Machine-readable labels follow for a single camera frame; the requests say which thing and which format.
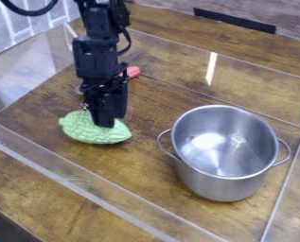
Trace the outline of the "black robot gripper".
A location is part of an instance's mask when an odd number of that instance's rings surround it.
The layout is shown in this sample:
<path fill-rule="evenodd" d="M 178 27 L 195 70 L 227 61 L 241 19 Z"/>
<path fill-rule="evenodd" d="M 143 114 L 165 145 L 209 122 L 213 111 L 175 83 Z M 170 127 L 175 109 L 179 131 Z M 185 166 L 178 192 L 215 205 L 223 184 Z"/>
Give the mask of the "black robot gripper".
<path fill-rule="evenodd" d="M 127 52 L 119 51 L 116 44 L 119 36 L 108 38 L 91 38 L 78 36 L 72 41 L 76 76 L 82 79 L 79 91 L 95 89 L 99 93 L 88 91 L 84 95 L 87 109 L 94 124 L 102 128 L 114 127 L 114 116 L 123 118 L 127 113 L 127 76 L 120 74 L 127 69 L 126 62 L 118 62 L 118 57 Z"/>

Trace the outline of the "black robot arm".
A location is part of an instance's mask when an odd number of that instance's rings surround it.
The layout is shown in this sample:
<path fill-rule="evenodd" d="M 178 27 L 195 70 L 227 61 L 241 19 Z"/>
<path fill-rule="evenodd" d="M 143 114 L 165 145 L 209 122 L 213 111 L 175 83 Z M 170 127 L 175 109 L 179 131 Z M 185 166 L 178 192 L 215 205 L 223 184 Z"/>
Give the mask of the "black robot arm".
<path fill-rule="evenodd" d="M 86 34 L 72 41 L 83 102 L 96 126 L 112 128 L 127 113 L 128 10 L 123 0 L 75 0 Z"/>

